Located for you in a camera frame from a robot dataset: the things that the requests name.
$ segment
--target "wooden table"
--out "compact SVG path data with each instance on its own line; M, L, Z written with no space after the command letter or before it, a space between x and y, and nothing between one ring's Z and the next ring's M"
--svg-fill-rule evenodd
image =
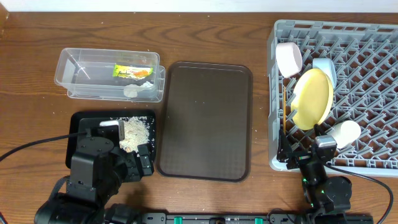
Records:
M151 108L162 104L73 100L53 82L65 47L157 52L160 63L177 61L240 64L254 75L251 173L241 183L176 179L154 173L123 184L113 203L170 213L299 212L304 201L300 174L268 165L269 86L266 40L278 19L398 23L398 14L309 13L22 13L12 12L0 40L0 154L38 139L66 134L82 110ZM24 149L0 164L0 211L9 223L32 223L55 182L69 174L67 141ZM350 177L351 213L379 220L388 203L381 186ZM380 178L398 195L398 179ZM398 203L386 223L398 222Z

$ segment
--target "yellow plate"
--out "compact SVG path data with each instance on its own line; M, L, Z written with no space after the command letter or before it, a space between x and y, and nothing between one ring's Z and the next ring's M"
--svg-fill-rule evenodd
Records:
M298 128L309 130L326 119L333 102L333 86L323 71L308 70L300 77L293 92L296 97L291 109L297 110L293 121Z

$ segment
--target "white cup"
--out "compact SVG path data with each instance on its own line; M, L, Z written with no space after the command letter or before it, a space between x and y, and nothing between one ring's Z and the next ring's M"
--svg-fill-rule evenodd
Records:
M329 58L314 58L312 60L312 68L319 68L323 73L327 74L331 80L333 89L337 85L335 65Z
M277 44L275 56L279 71L285 78L297 74L303 67L303 58L299 47L295 43Z
M349 146L361 135L361 127L355 121L344 121L328 132L337 142L337 148Z

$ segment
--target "gray plastic dish rack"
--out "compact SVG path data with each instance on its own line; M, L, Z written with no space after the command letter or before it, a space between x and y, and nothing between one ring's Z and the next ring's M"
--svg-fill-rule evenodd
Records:
M301 72L290 78L283 78L275 61L276 45L283 42L295 42L303 57ZM328 132L346 120L361 126L359 139L338 150L329 164L360 174L398 177L398 26L279 20L267 49L269 164L274 170L287 170L286 164L276 159L279 129L283 128L282 82L287 94L287 138L293 149L308 149L315 133L294 125L296 111L290 111L290 104L294 86L301 74L312 68L312 59L327 57L335 64L337 86L331 111L321 127Z

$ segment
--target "white wall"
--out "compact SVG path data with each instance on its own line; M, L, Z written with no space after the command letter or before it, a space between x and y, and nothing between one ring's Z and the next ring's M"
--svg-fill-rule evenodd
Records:
M0 0L14 11L398 12L398 0Z

